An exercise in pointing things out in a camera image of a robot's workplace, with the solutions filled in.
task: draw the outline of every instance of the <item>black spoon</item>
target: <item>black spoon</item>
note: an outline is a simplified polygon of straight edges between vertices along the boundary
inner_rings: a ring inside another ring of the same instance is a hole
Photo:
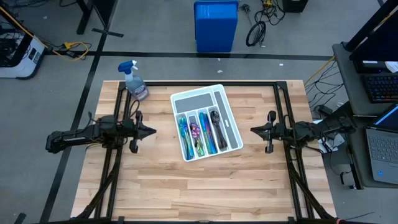
[[[223,133],[221,132],[220,115],[218,114],[217,111],[212,111],[210,112],[210,118],[211,122],[214,124],[214,127],[216,128],[216,135],[217,135],[219,149],[221,150],[227,148],[228,144],[226,143]]]

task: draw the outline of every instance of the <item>spray bottle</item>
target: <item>spray bottle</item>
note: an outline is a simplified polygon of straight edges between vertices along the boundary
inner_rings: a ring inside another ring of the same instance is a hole
[[[147,85],[145,85],[142,78],[138,75],[133,75],[132,68],[138,70],[136,67],[137,62],[135,60],[131,60],[128,62],[123,62],[119,65],[119,72],[124,72],[125,79],[126,79],[126,86],[130,93],[135,97],[137,100],[142,101],[148,97],[149,91]]]

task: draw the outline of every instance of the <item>wooden table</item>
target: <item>wooden table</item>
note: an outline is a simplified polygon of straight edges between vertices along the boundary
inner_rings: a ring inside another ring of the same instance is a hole
[[[311,121],[303,82],[287,83],[295,120]],[[103,83],[96,118],[113,114],[118,85],[118,81]],[[139,141],[137,154],[125,145],[113,219],[125,216],[126,220],[286,221],[288,216],[294,216],[283,144],[274,141],[274,153],[265,154],[266,142],[249,130],[265,124],[268,112],[276,110],[272,87],[226,86],[243,149],[184,162],[170,95],[198,87],[149,87],[150,96],[139,109],[144,115],[143,123],[157,133]],[[105,152],[100,146],[87,150],[72,216],[78,215],[97,192]],[[310,190],[335,216],[321,155],[304,149],[303,161]],[[306,217],[301,191],[299,195]]]

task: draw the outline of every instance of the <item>laptop keyboard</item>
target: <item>laptop keyboard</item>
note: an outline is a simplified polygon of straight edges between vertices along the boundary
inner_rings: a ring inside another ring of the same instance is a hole
[[[369,136],[369,150],[372,159],[398,163],[398,140]]]

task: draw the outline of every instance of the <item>laptop screen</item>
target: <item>laptop screen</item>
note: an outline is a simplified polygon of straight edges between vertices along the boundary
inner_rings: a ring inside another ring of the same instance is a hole
[[[374,124],[385,129],[398,130],[398,105],[395,105]]]

